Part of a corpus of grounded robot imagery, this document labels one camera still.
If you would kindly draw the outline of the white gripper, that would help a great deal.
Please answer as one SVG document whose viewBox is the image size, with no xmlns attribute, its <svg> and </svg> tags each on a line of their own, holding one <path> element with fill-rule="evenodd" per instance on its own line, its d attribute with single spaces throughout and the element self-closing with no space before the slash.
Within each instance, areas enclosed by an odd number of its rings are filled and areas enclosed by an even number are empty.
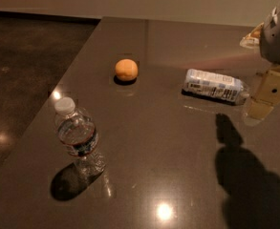
<svg viewBox="0 0 280 229">
<path fill-rule="evenodd" d="M 256 49 L 260 46 L 261 56 L 272 65 L 264 73 L 255 76 L 250 97 L 243 109 L 246 125 L 261 123 L 280 104 L 280 1 L 267 16 L 264 24 L 256 26 L 240 41 L 240 46 Z"/>
</svg>

